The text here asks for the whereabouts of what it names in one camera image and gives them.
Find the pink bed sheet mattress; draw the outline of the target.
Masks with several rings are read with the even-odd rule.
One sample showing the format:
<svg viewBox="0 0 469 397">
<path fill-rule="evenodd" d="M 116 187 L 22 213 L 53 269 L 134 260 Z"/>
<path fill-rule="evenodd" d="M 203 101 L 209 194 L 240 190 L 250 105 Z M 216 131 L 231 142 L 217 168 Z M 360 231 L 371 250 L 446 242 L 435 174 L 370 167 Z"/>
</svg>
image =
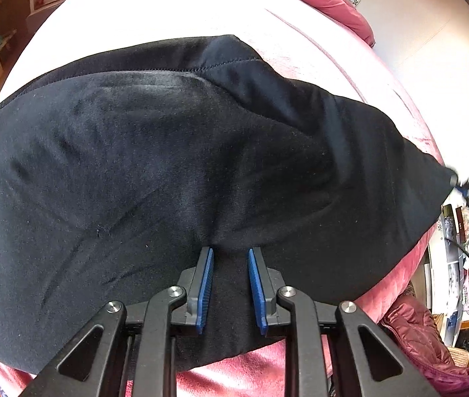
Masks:
<svg viewBox="0 0 469 397">
<path fill-rule="evenodd" d="M 166 40 L 233 36 L 282 77 L 378 110 L 365 98 L 389 93 L 378 58 L 322 15 L 310 14 L 299 27 L 303 13 L 296 0 L 68 0 L 23 51 L 0 103 L 40 76 L 93 55 Z M 381 319 L 401 291 L 396 274 L 413 270 L 428 232 L 380 282 L 352 299 L 372 319 Z"/>
</svg>

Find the black pants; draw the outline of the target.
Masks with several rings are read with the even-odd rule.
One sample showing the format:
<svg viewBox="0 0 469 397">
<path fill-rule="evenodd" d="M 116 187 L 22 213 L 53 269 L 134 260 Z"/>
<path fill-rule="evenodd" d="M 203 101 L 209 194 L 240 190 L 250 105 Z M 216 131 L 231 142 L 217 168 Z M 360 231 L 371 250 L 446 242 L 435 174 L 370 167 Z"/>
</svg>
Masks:
<svg viewBox="0 0 469 397">
<path fill-rule="evenodd" d="M 276 73 L 233 36 L 83 58 L 0 103 L 0 361 L 39 372 L 106 302 L 215 254 L 187 370 L 261 348 L 247 254 L 357 299 L 438 219 L 455 173 L 381 111 Z"/>
</svg>

